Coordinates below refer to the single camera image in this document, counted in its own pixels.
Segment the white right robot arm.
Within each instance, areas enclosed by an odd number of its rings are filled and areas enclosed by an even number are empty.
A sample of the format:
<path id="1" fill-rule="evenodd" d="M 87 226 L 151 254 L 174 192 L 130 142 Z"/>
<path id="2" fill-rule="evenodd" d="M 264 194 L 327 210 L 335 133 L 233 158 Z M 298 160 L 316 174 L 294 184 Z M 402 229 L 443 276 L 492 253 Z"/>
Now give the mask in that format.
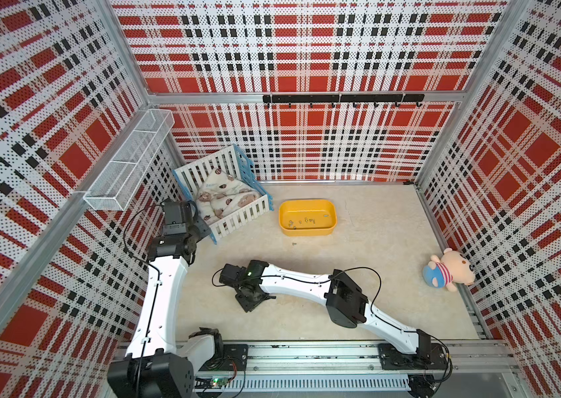
<path id="1" fill-rule="evenodd" d="M 388 359 L 389 366 L 452 371 L 446 344 L 380 310 L 349 273 L 349 269 L 335 269 L 325 275 L 306 274 L 252 260 L 246 267 L 224 265 L 214 274 L 218 281 L 212 285 L 234 289 L 237 302 L 247 313 L 278 295 L 310 300 L 325 307 L 330 321 L 341 328 L 363 328 L 382 338 L 395 351 Z"/>

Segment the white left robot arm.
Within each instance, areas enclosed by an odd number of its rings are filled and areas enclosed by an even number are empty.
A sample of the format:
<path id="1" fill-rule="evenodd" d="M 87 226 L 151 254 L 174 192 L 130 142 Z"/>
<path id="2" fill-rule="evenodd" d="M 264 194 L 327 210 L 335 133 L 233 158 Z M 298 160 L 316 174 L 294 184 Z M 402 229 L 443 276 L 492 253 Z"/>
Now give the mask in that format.
<path id="1" fill-rule="evenodd" d="M 139 323 L 121 360 L 110 364 L 107 382 L 117 397 L 194 397 L 200 368 L 217 354 L 216 330 L 202 330 L 178 348 L 176 321 L 185 277 L 197 244 L 209 231 L 194 201 L 164 202 L 164 226 L 151 241 L 149 278 Z"/>

